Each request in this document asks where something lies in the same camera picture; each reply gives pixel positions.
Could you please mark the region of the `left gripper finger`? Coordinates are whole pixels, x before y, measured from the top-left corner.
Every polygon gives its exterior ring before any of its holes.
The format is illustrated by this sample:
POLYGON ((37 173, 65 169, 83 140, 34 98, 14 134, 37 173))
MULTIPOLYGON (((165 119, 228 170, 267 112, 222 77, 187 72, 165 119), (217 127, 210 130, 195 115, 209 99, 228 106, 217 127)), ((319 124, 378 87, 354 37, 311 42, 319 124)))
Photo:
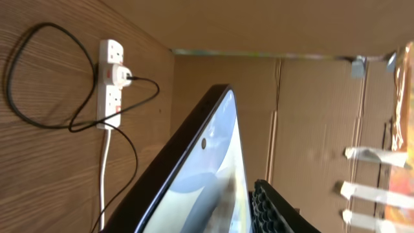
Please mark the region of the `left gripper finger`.
POLYGON ((251 191, 253 232, 320 233, 267 181, 258 179, 251 191))

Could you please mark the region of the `blue Galaxy smartphone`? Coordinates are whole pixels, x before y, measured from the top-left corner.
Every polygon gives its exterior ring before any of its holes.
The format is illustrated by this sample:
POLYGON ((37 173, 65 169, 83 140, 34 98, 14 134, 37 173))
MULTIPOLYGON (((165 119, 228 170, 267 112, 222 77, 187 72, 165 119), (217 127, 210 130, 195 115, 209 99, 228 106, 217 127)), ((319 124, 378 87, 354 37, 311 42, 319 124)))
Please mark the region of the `blue Galaxy smartphone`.
POLYGON ((237 102, 210 87, 109 218, 105 232, 251 232, 237 102))

